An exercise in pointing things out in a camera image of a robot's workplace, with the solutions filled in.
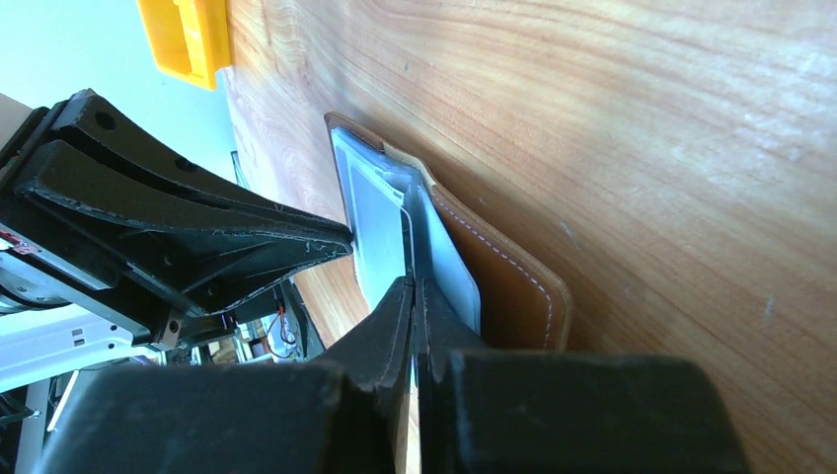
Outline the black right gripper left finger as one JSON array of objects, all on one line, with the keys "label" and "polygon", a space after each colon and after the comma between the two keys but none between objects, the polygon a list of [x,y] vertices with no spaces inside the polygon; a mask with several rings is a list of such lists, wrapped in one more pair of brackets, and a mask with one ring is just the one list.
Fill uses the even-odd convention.
[{"label": "black right gripper left finger", "polygon": [[304,363],[129,365],[71,403],[39,473],[402,473],[415,282]]}]

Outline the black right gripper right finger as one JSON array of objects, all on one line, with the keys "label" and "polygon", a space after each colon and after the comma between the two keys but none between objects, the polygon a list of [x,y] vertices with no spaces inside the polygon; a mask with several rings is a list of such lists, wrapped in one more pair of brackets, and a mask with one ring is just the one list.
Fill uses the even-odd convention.
[{"label": "black right gripper right finger", "polygon": [[425,473],[745,473],[727,409],[696,363],[503,351],[416,284]]}]

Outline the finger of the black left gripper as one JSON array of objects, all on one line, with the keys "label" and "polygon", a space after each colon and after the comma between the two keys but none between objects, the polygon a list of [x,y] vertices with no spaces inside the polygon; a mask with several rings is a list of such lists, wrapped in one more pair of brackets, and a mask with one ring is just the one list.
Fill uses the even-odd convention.
[{"label": "finger of the black left gripper", "polygon": [[85,289],[189,314],[234,310],[352,242],[341,223],[194,164],[98,95],[37,108],[15,135],[13,231]]}]

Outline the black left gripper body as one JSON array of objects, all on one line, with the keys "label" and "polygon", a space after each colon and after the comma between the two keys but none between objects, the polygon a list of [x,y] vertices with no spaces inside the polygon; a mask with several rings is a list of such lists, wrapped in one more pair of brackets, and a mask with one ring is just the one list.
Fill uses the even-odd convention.
[{"label": "black left gripper body", "polygon": [[127,275],[83,238],[79,217],[50,210],[24,193],[23,172],[51,126],[67,108],[33,110],[1,150],[1,269],[101,316],[132,335],[134,345],[167,351],[178,345],[185,314]]}]

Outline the brown leather card holder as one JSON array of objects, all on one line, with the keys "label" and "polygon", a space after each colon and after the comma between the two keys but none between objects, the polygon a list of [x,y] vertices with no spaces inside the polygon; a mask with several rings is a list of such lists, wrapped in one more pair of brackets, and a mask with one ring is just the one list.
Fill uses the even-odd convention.
[{"label": "brown leather card holder", "polygon": [[341,130],[388,162],[418,173],[431,214],[440,219],[443,234],[475,280],[480,309],[474,330],[487,343],[513,350],[566,349],[572,297],[559,276],[455,197],[424,160],[340,113],[325,114],[325,122],[330,132]]}]

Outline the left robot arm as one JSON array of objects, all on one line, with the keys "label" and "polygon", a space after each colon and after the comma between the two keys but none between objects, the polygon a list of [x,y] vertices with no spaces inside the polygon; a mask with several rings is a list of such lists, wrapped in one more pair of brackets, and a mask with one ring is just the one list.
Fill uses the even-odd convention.
[{"label": "left robot arm", "polygon": [[1,388],[208,343],[351,252],[338,222],[194,164],[85,90],[1,149]]}]

